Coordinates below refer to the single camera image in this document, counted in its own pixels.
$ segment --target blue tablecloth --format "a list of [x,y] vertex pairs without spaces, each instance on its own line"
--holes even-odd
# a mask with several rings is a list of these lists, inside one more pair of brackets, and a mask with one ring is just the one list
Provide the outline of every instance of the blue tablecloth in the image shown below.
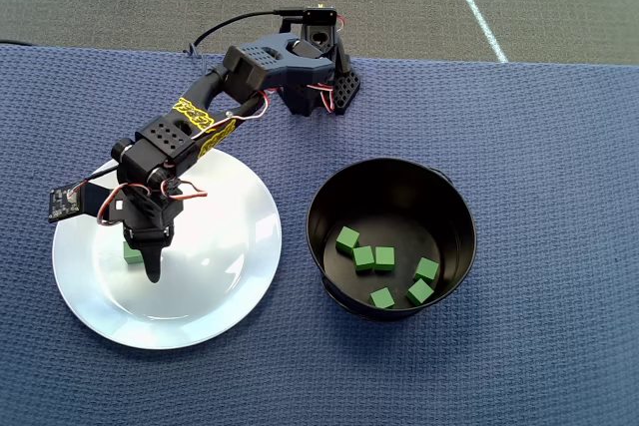
[[[166,112],[200,64],[0,48],[0,424],[639,424],[639,68],[354,64],[344,117],[276,101],[220,144],[278,204],[280,268],[232,330],[153,352],[66,307],[47,191]],[[375,156],[446,172],[478,229],[461,287],[394,324],[334,303],[305,237],[323,181]]]

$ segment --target yellow label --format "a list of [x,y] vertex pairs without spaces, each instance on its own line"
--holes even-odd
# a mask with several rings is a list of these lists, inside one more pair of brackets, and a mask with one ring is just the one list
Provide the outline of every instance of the yellow label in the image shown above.
[[202,148],[200,149],[200,154],[198,155],[198,159],[200,159],[203,155],[207,154],[209,150],[211,150],[215,145],[221,142],[223,139],[228,137],[233,130],[236,129],[236,119],[232,119],[227,125],[217,132],[215,135],[210,137],[208,140],[204,142]]
[[208,129],[216,121],[204,110],[200,110],[184,97],[180,97],[180,100],[173,106],[173,110],[177,110],[200,130]]

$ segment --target bowl rim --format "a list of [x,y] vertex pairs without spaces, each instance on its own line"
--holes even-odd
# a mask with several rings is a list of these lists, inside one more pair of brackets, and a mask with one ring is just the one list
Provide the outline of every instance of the bowl rim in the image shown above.
[[[396,161],[396,162],[403,162],[405,164],[410,164],[414,167],[418,167],[424,170],[427,170],[429,172],[433,172],[434,174],[436,174],[437,176],[439,176],[440,178],[442,178],[445,182],[447,182],[450,187],[454,190],[454,192],[457,194],[457,196],[459,197],[459,199],[462,201],[463,205],[465,206],[466,210],[468,211],[468,215],[470,216],[470,223],[472,224],[472,235],[474,238],[474,246],[472,249],[472,257],[470,258],[470,265],[468,266],[468,269],[466,270],[466,272],[461,276],[461,278],[459,279],[459,281],[457,282],[457,284],[455,285],[454,288],[452,288],[448,293],[444,294],[441,297],[438,297],[432,301],[427,301],[424,304],[421,304],[420,306],[414,306],[412,308],[401,308],[401,309],[382,309],[382,308],[377,308],[375,306],[372,306],[366,302],[363,301],[359,301],[356,298],[353,298],[352,296],[350,296],[348,293],[344,292],[339,286],[337,286],[335,284],[335,282],[326,274],[326,271],[324,269],[322,269],[322,267],[320,266],[320,261],[318,260],[318,258],[316,257],[316,254],[313,252],[313,248],[311,247],[311,236],[309,235],[309,222],[310,222],[310,218],[311,218],[311,209],[313,208],[314,203],[316,202],[316,199],[318,197],[318,195],[320,194],[321,190],[325,187],[325,185],[330,182],[334,177],[336,177],[337,175],[339,175],[341,172],[343,172],[344,170],[348,170],[352,167],[361,165],[361,164],[365,164],[368,162],[375,162],[375,161],[380,161],[380,160],[392,160],[392,161]],[[309,209],[307,210],[307,246],[309,247],[309,251],[311,252],[311,256],[313,257],[314,262],[316,263],[316,267],[319,269],[319,272],[321,273],[321,276],[323,278],[325,278],[326,281],[328,281],[334,288],[338,289],[344,296],[346,296],[348,299],[359,303],[362,306],[365,306],[367,308],[370,308],[373,311],[387,311],[388,313],[392,314],[393,311],[396,311],[398,313],[415,313],[418,312],[424,308],[427,308],[429,306],[433,306],[436,303],[439,303],[440,301],[442,301],[443,299],[449,297],[454,291],[456,291],[459,286],[463,283],[463,281],[466,279],[466,277],[468,276],[468,274],[470,273],[470,271],[472,270],[472,266],[475,263],[475,257],[477,255],[477,226],[475,224],[475,218],[472,215],[472,211],[470,210],[470,207],[468,206],[468,203],[466,202],[465,198],[463,197],[463,195],[459,192],[459,190],[455,187],[455,185],[452,183],[452,180],[450,179],[450,177],[448,175],[446,175],[444,172],[440,172],[437,169],[431,168],[431,167],[426,167],[422,164],[419,164],[418,162],[414,162],[412,160],[406,160],[406,159],[402,159],[399,157],[372,157],[370,159],[364,159],[364,160],[360,160],[358,162],[354,162],[352,164],[348,164],[345,167],[342,167],[341,169],[337,170],[336,172],[334,172],[330,177],[328,177],[328,179],[326,179],[326,181],[321,184],[321,187],[319,187],[319,189],[316,191],[316,193],[313,195],[313,199],[311,200],[311,203],[309,205]]]

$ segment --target white line on floor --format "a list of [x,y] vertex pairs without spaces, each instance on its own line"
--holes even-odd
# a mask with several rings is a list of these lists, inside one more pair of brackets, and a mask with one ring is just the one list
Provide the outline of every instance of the white line on floor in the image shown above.
[[483,30],[483,34],[486,36],[486,39],[488,39],[488,43],[490,44],[490,47],[492,47],[492,50],[497,56],[497,59],[499,59],[499,62],[508,62],[508,59],[506,59],[506,56],[503,55],[503,52],[501,51],[501,47],[499,47],[499,43],[497,42],[497,39],[495,39],[495,36],[492,35],[492,32],[490,31],[490,27],[488,27],[488,23],[483,18],[483,15],[481,15],[481,12],[479,12],[479,9],[477,8],[475,1],[466,0],[466,2],[468,2],[468,5],[470,6],[470,10],[472,10],[472,13],[475,16],[475,19],[477,19],[477,23],[479,23],[479,27],[481,27],[481,30]]

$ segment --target green block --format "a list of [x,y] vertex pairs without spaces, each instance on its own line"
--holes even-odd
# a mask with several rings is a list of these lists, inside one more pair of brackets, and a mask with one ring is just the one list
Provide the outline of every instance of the green block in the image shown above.
[[415,272],[413,279],[415,281],[418,279],[435,279],[438,269],[439,263],[435,263],[430,259],[422,258],[417,265],[417,271]]
[[124,242],[124,260],[128,264],[142,263],[142,254],[138,249],[131,249],[129,244]]
[[408,291],[406,292],[406,297],[415,306],[420,306],[432,294],[432,288],[428,286],[423,279],[419,279],[416,284],[408,289]]
[[375,269],[393,271],[395,269],[395,248],[378,246],[375,248]]
[[359,233],[345,226],[339,232],[335,246],[344,253],[352,254],[352,249],[358,245]]
[[370,301],[378,308],[391,308],[395,305],[388,288],[382,288],[370,294]]
[[352,259],[355,262],[355,271],[372,269],[375,265],[375,258],[372,256],[372,248],[370,246],[353,248]]

